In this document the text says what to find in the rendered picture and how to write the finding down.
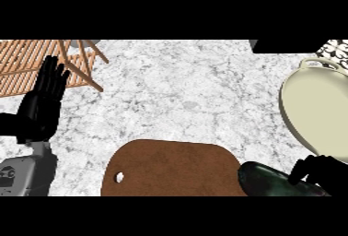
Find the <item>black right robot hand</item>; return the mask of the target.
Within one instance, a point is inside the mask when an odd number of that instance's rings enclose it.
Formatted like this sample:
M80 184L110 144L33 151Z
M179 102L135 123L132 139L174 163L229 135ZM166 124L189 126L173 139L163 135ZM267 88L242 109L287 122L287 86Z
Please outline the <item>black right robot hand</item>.
M348 164L332 156L309 155L297 161L288 181L295 185L303 179L318 184L332 196L348 197Z

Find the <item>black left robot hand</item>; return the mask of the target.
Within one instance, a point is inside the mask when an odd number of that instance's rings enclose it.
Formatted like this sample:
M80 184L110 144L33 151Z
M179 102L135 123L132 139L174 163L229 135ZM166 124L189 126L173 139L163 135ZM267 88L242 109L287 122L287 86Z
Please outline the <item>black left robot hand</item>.
M26 94L18 112L0 113L0 136L15 136L20 144L48 142L57 134L61 100L71 72L48 55L37 75L34 89Z

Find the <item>cream pot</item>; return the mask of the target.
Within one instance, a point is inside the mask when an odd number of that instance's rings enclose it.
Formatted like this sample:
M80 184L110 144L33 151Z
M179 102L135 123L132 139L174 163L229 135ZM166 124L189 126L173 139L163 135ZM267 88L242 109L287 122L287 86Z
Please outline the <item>cream pot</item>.
M318 155L348 163L348 74L325 58L306 58L279 91L288 130Z

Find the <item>brown wooden cutting board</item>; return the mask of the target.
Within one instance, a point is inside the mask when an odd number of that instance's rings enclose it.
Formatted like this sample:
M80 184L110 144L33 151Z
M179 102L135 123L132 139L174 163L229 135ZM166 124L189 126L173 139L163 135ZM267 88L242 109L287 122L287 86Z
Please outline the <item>brown wooden cutting board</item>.
M222 146L138 139L114 153L102 196L245 196L239 161Z

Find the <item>wooden slatted rack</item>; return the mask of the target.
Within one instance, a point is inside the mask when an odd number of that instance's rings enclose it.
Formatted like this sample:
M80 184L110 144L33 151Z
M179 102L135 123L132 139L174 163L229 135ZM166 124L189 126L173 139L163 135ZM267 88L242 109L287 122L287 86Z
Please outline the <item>wooden slatted rack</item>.
M92 40L0 40L0 98L29 93L48 55L71 71L67 87L90 85L99 92L104 88L92 78L96 56L110 60Z

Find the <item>black white patterned tile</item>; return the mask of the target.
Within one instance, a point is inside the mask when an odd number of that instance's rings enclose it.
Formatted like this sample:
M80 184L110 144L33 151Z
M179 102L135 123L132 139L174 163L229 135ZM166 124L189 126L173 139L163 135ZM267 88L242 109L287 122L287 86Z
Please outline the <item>black white patterned tile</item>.
M348 40L329 40L316 55L338 63L348 72Z

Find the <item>black appliance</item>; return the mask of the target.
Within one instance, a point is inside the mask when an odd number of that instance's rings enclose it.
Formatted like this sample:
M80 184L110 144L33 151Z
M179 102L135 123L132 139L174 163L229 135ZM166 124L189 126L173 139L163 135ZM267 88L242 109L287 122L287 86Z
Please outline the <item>black appliance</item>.
M250 40L254 53L315 53L328 40Z

